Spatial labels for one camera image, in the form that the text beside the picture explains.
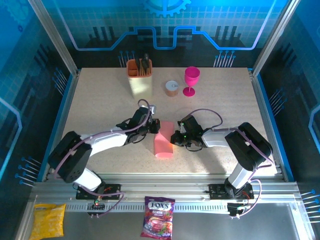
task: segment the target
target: beige table surface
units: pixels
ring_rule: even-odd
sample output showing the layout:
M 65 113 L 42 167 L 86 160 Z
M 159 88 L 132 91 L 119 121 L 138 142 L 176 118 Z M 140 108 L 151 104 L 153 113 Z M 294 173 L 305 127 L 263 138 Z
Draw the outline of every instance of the beige table surface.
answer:
M 186 97 L 182 89 L 185 68 L 154 68 L 153 97 L 156 105 L 154 118 L 174 122 L 198 108 L 217 111 L 223 118 L 221 127 L 251 123 L 264 137 L 266 132 L 249 78 L 247 68 L 200 68 L 201 76 L 194 87 L 194 97 Z M 179 84 L 176 97 L 164 92 L 165 83 Z M 133 99 L 124 68 L 82 68 L 64 128 L 78 134 L 95 134 L 113 128 L 131 118 L 138 109 Z M 208 111 L 194 117 L 202 128 L 219 123 L 219 118 Z M 148 134 L 140 143 L 115 147 L 92 156 L 87 167 L 97 173 L 212 173 L 230 174 L 237 160 L 228 147 L 211 147 L 189 152 L 173 146 L 173 158 L 158 159 L 154 155 L 154 135 Z M 273 175 L 274 168 L 261 169 L 258 175 Z

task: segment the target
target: pink wine glass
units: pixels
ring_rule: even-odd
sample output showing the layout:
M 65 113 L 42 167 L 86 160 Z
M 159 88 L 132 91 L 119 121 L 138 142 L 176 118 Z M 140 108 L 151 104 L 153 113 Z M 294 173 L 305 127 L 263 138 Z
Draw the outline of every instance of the pink wine glass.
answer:
M 183 89 L 183 94 L 187 97 L 192 97 L 196 94 L 196 90 L 192 87 L 197 84 L 200 77 L 200 70 L 195 66 L 189 66 L 184 71 L 184 81 L 189 86 Z

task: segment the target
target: pen holder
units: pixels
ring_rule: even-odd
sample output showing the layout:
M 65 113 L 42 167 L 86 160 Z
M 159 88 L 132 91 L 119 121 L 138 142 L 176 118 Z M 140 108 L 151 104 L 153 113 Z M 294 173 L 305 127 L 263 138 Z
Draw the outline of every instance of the pen holder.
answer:
M 135 59 L 130 59 L 126 63 L 126 74 L 128 76 L 132 95 L 135 100 L 150 99 L 152 97 L 152 61 L 149 59 L 149 68 L 143 69 L 140 58 L 140 69 Z

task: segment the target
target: blue enclosure wall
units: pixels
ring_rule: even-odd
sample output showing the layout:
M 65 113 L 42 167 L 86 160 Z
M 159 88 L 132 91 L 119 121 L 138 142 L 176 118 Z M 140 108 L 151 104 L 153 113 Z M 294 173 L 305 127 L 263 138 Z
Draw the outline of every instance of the blue enclosure wall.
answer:
M 28 1 L 0 1 L 0 23 L 0 238 L 12 240 L 70 74 Z
M 293 177 L 301 193 L 315 189 L 317 195 L 320 193 L 319 15 L 318 0 L 302 0 L 261 71 L 271 117 L 275 119 Z M 313 226 L 319 239 L 319 225 Z
M 145 52 L 155 67 L 251 68 L 287 0 L 43 2 L 78 68 Z

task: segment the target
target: candy bag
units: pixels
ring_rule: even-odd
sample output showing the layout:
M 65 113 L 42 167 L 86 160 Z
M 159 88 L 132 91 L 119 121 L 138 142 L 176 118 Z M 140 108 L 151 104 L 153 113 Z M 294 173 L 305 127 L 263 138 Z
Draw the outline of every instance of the candy bag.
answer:
M 160 240 L 172 239 L 172 219 L 176 200 L 146 196 L 141 237 Z

